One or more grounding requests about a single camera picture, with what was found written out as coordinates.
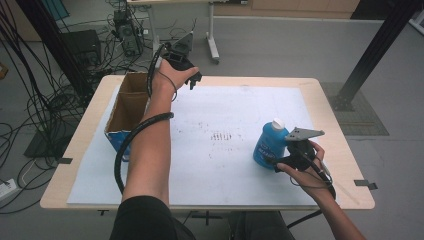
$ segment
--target black cable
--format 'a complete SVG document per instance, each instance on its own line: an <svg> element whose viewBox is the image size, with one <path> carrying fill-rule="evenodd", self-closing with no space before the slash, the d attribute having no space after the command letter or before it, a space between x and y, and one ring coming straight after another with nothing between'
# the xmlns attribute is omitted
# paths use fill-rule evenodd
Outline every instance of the black cable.
<svg viewBox="0 0 424 240"><path fill-rule="evenodd" d="M159 49L153 55L153 59L150 62L149 71L147 72L147 95L149 96L149 98L152 96L152 81L153 74L155 73L156 63L158 62L160 53L162 52L164 46L165 44L161 44Z"/></svg>
<svg viewBox="0 0 424 240"><path fill-rule="evenodd" d="M134 137L143 131L145 128L149 127L150 125L153 125L157 122L169 120L174 117L174 113L162 113L158 114L156 116L153 116L149 119L146 119L142 123L140 123L134 130L132 130L127 137L124 139L124 141L121 144L121 147L119 148L116 158L115 158L115 167L114 167L114 175L115 175L115 181L116 184L118 184L118 188L121 191L121 193L124 193L124 183L122 182L121 178L121 162L122 157L124 156L125 150L130 145L131 141L134 139Z"/></svg>

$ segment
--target black equipment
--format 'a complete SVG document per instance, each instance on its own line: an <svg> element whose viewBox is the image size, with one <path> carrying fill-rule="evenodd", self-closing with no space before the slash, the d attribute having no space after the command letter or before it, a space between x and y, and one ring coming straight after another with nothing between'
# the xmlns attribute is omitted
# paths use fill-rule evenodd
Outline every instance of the black equipment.
<svg viewBox="0 0 424 240"><path fill-rule="evenodd" d="M134 28L129 10L116 10L113 14L116 33L121 41L122 49L126 57L134 57L141 54L141 41Z"/></svg>
<svg viewBox="0 0 424 240"><path fill-rule="evenodd" d="M75 61L81 66L101 64L101 45L95 30L61 33Z"/></svg>

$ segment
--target table leg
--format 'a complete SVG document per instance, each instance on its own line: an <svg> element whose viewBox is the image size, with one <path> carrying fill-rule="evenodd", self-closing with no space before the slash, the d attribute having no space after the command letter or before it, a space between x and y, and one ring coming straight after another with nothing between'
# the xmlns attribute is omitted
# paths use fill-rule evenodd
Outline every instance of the table leg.
<svg viewBox="0 0 424 240"><path fill-rule="evenodd" d="M418 17L413 20L409 20L409 23L416 28L421 34L424 34L424 27L421 26L421 23L424 21L424 10L418 15Z"/></svg>
<svg viewBox="0 0 424 240"><path fill-rule="evenodd" d="M218 49L216 48L215 39L213 37L213 11L214 4L213 2L209 3L209 32L206 32L206 39L208 40L209 48L212 54L212 60L215 61L216 64L219 63L219 54Z"/></svg>
<svg viewBox="0 0 424 240"><path fill-rule="evenodd" d="M147 14L149 16L150 31L152 31L152 43L153 43L153 54L159 49L159 36L156 34L155 28L155 14L153 13L153 7L151 5L146 7Z"/></svg>

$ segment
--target wall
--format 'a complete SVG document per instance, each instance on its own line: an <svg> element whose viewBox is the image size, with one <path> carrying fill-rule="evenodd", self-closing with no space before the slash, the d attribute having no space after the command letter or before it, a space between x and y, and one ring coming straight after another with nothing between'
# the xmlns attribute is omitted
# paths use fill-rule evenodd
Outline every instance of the wall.
<svg viewBox="0 0 424 240"><path fill-rule="evenodd" d="M216 16L349 19L360 0L249 0L247 5L216 4Z"/></svg>

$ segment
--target gray floor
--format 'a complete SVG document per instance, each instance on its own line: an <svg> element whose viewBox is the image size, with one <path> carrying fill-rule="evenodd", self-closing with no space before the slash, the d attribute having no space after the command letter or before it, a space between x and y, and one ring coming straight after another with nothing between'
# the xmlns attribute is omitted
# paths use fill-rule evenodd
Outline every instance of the gray floor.
<svg viewBox="0 0 424 240"><path fill-rule="evenodd" d="M219 65L209 59L203 36L206 26L199 21L190 57L204 75L312 77L322 82L344 82L381 22L217 18L214 34L221 56ZM0 53L1 61L12 66L3 48ZM346 137L364 177L379 187L372 191L375 209L348 212L369 239L424 238L424 193L419 190L424 182L423 56L424 37L406 26L361 88L390 136ZM11 68L8 77L0 81L0 122L20 124L27 117L26 101L27 94ZM22 153L34 130L26 128L19 134L10 159L0 169L2 178L15 177L28 161ZM34 202L43 190L27 193L0 212ZM283 212L287 223L305 214ZM96 211L51 211L36 205L20 213L0 215L0 238L106 239L114 216L115 212L100 216ZM228 237L225 220L211 220L205 226L204 220L189 219L187 226L199 240ZM333 238L322 216L296 226L292 232L297 239Z"/></svg>

